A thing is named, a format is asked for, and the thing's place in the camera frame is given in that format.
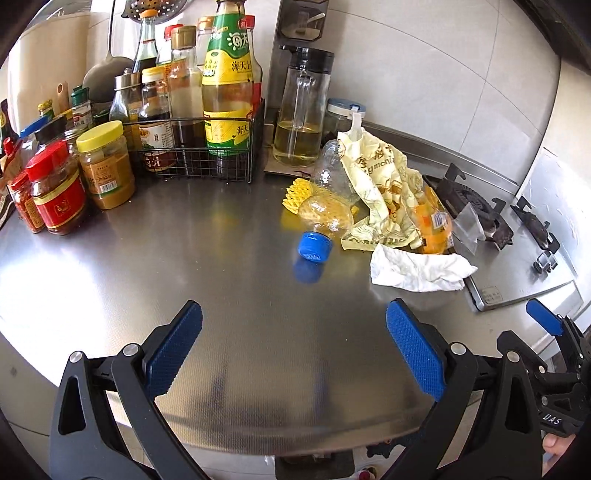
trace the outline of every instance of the cooking oil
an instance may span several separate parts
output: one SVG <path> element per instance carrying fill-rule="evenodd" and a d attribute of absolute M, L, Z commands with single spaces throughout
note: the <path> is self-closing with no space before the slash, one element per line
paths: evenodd
<path fill-rule="evenodd" d="M 321 139 L 321 125 L 304 124 L 294 128 L 292 121 L 284 120 L 277 124 L 273 155 L 290 167 L 312 165 L 318 158 Z"/>

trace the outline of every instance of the black wire rack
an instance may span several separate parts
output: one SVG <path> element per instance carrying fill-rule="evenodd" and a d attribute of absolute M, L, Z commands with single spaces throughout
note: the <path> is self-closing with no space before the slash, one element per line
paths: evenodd
<path fill-rule="evenodd" d="M 174 134 L 174 148 L 130 152 L 136 168 L 148 175 L 170 178 L 217 178 L 221 180 L 252 182 L 262 147 L 265 101 L 262 100 L 254 118 L 218 118 L 215 121 L 246 122 L 248 139 L 242 148 L 208 147 L 205 123 L 209 118 L 174 118 L 158 120 L 170 124 Z M 154 124 L 153 120 L 131 122 L 125 127 Z"/>

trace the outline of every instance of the crumpled tissue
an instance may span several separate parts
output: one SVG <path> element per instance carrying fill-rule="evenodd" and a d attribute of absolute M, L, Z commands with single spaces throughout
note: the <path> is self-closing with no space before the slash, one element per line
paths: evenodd
<path fill-rule="evenodd" d="M 371 280 L 376 285 L 408 291 L 452 291 L 477 267 L 458 254 L 421 255 L 377 245 L 371 257 Z"/>

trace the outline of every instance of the metal ladle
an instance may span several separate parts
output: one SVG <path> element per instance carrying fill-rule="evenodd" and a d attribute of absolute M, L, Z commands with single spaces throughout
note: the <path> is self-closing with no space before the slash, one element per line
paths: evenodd
<path fill-rule="evenodd" d="M 111 42 L 113 35 L 113 16 L 115 15 L 115 1 L 111 8 L 109 18 L 109 49 L 106 58 L 92 67 L 82 80 L 82 86 L 88 87 L 89 98 L 95 103 L 106 103 L 113 101 L 115 96 L 115 77 L 123 75 L 126 68 L 132 68 L 134 61 L 127 57 L 114 57 L 111 54 Z"/>

